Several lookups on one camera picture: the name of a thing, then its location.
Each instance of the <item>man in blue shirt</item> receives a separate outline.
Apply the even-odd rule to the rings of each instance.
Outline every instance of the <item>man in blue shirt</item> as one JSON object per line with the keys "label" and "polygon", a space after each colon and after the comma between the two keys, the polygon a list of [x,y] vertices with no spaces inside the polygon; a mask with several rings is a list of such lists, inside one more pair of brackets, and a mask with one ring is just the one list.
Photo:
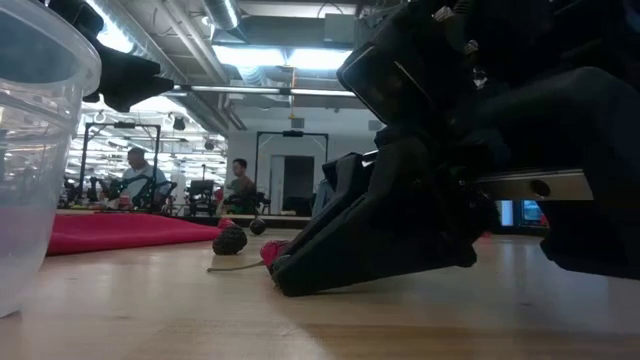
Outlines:
{"label": "man in blue shirt", "polygon": [[[147,160],[144,159],[145,151],[141,148],[134,147],[129,150],[127,154],[127,160],[129,161],[129,166],[131,168],[127,169],[122,175],[123,180],[132,179],[139,175],[145,175],[150,178],[153,177],[153,166],[149,165]],[[160,184],[166,182],[167,178],[164,176],[164,173],[160,169],[156,169],[156,184]],[[130,183],[127,188],[123,191],[123,193],[129,195],[130,198],[134,198],[142,187],[147,183],[146,179],[136,180]],[[156,194],[154,199],[159,199],[159,190],[156,189]]]}

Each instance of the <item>man in green shirt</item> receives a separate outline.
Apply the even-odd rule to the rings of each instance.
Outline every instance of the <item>man in green shirt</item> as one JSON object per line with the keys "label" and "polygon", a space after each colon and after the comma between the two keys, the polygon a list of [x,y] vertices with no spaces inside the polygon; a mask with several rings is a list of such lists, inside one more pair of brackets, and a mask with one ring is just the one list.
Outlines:
{"label": "man in green shirt", "polygon": [[256,185],[246,174],[247,160],[233,160],[232,169],[236,178],[227,185],[227,189],[233,190],[233,194],[228,199],[240,198],[240,201],[235,202],[230,210],[236,214],[253,214],[254,209],[251,208],[253,202],[248,199],[256,194]]}

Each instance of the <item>doorway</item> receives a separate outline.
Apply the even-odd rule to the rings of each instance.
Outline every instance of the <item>doorway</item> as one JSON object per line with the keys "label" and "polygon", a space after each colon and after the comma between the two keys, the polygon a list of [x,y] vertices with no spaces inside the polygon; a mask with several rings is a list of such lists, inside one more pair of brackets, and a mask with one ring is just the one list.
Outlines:
{"label": "doorway", "polygon": [[313,156],[271,157],[271,210],[277,215],[311,216],[315,159]]}

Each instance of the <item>clear plastic container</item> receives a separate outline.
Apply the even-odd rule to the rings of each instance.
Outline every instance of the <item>clear plastic container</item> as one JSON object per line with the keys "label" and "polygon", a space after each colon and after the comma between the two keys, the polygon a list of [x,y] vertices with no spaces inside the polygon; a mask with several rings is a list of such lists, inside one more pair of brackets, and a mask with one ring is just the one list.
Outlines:
{"label": "clear plastic container", "polygon": [[42,265],[96,50],[32,0],[0,0],[0,317]]}

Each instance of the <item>red object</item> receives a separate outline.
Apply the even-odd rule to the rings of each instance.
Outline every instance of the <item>red object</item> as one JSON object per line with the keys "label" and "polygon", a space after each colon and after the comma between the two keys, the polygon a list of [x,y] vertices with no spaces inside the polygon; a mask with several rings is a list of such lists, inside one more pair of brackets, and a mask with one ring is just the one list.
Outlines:
{"label": "red object", "polygon": [[222,190],[222,188],[220,188],[220,189],[214,191],[213,192],[213,197],[215,197],[218,202],[222,202],[222,199],[224,198],[224,190]]}
{"label": "red object", "polygon": [[264,261],[265,266],[271,266],[276,258],[282,255],[287,245],[290,243],[291,241],[287,240],[274,240],[264,244],[260,249],[260,256],[262,257],[262,261]]}
{"label": "red object", "polygon": [[229,219],[229,218],[221,218],[218,221],[218,227],[222,230],[228,228],[229,226],[235,225],[236,223],[233,222],[233,220]]}
{"label": "red object", "polygon": [[56,215],[47,255],[212,241],[221,232],[156,215]]}

